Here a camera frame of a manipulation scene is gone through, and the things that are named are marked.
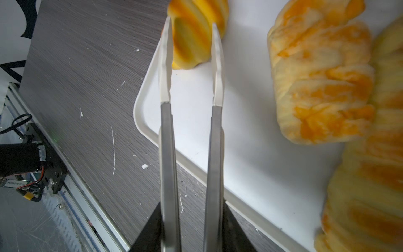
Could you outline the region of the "white plastic tray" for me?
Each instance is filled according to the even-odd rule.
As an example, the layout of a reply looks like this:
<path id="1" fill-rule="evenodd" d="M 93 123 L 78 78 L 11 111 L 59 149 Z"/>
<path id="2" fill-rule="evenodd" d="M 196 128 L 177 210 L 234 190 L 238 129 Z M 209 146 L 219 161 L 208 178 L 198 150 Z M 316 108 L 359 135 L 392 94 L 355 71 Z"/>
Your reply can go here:
<path id="1" fill-rule="evenodd" d="M 222 41 L 225 199 L 285 251 L 316 252 L 327 184 L 344 146 L 296 145 L 279 129 L 267 33 L 287 2 L 229 1 Z M 403 1 L 365 2 L 358 19 L 372 35 L 403 13 Z M 156 49 L 134 105 L 134 121 L 157 146 L 160 111 Z"/>

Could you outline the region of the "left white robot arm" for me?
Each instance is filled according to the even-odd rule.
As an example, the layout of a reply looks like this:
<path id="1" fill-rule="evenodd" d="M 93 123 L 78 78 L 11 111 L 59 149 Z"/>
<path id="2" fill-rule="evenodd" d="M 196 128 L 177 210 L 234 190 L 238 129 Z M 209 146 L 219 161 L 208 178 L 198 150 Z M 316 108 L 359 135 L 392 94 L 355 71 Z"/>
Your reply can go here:
<path id="1" fill-rule="evenodd" d="M 1 177 L 40 169 L 39 148 L 35 143 L 2 144 L 0 155 Z"/>

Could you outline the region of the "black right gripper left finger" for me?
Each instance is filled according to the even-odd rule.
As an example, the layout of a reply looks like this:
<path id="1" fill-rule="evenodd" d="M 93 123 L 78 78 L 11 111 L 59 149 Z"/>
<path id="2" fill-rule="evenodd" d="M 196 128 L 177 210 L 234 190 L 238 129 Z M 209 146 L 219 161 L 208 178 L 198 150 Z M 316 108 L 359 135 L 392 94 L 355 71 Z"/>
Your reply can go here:
<path id="1" fill-rule="evenodd" d="M 158 203 L 129 252 L 161 252 L 162 214 Z"/>

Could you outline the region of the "aluminium frame rail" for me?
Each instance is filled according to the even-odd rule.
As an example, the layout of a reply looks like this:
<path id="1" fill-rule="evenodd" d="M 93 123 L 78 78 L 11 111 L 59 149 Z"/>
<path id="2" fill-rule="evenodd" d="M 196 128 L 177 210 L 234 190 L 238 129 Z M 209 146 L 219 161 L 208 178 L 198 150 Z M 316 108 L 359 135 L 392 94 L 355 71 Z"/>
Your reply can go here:
<path id="1" fill-rule="evenodd" d="M 67 175 L 61 190 L 62 196 L 66 197 L 67 202 L 70 204 L 70 210 L 77 213 L 79 219 L 85 221 L 84 230 L 92 231 L 88 224 L 91 222 L 106 245 L 106 248 L 102 249 L 103 252 L 129 251 L 130 245 L 128 241 L 118 231 L 110 220 L 108 214 L 105 213 L 96 198 L 88 189 L 85 182 L 68 162 L 68 159 L 61 151 L 60 146 L 58 146 L 35 115 L 31 121 L 39 127 L 46 140 L 48 140 L 67 168 Z"/>

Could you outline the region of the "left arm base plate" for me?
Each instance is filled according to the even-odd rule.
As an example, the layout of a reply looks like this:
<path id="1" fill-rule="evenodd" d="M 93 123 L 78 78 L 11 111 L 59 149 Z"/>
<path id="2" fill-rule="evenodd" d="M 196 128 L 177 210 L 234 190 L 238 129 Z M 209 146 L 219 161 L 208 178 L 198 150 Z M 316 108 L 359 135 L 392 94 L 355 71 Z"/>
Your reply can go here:
<path id="1" fill-rule="evenodd" d="M 28 124 L 26 135 L 29 143 L 38 145 L 41 176 L 36 181 L 18 188 L 17 192 L 29 201 L 40 202 L 46 189 L 54 195 L 58 194 L 64 185 L 68 171 L 55 148 L 35 123 Z"/>

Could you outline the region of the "steel tongs white tips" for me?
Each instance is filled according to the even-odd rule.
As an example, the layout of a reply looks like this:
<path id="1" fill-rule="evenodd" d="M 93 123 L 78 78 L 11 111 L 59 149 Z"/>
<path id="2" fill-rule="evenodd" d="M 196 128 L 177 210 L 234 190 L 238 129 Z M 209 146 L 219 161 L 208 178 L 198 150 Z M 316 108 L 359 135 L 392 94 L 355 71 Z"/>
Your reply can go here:
<path id="1" fill-rule="evenodd" d="M 167 18 L 157 47 L 161 125 L 158 148 L 161 171 L 162 244 L 179 252 L 184 195 L 178 191 L 181 165 L 206 184 L 203 250 L 221 252 L 224 219 L 224 146 L 222 111 L 226 83 L 224 50 L 216 25 L 210 60 L 190 71 L 174 70 L 173 27 Z"/>

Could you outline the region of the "short twisted fake bread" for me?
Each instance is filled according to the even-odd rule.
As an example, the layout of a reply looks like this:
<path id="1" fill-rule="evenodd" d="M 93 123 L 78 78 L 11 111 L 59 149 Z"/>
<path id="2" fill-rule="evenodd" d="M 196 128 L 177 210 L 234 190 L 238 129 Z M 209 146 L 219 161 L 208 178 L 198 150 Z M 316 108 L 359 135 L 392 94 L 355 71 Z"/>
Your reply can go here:
<path id="1" fill-rule="evenodd" d="M 375 108 L 372 36 L 364 1 L 289 1 L 269 30 L 277 121 L 295 144 L 364 136 Z"/>

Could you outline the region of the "small yellow fake bread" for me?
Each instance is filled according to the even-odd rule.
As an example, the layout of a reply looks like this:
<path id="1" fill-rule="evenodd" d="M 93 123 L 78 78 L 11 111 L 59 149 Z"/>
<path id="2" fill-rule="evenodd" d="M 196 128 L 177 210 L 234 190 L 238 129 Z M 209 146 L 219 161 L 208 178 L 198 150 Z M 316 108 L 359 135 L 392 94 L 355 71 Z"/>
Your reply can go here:
<path id="1" fill-rule="evenodd" d="M 175 70 L 192 69 L 211 58 L 212 27 L 223 38 L 229 19 L 227 0 L 172 0 L 167 8 L 172 21 Z"/>

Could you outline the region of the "long striped fake bread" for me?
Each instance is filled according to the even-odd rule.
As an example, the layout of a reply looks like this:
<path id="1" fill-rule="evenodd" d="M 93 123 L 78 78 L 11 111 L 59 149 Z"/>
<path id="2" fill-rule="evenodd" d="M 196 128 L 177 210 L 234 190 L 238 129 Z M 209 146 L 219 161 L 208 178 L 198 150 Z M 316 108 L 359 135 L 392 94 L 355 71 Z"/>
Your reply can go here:
<path id="1" fill-rule="evenodd" d="M 373 47 L 376 108 L 370 134 L 346 144 L 327 187 L 318 252 L 400 252 L 403 249 L 403 19 Z"/>

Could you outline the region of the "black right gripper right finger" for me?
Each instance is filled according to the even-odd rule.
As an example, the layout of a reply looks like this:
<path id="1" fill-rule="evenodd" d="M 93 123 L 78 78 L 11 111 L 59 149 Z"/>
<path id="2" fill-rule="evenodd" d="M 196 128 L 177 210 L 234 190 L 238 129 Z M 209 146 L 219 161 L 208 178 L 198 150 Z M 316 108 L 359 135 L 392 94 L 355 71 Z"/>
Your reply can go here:
<path id="1" fill-rule="evenodd" d="M 256 252 L 226 201 L 224 201 L 222 221 L 222 251 Z"/>

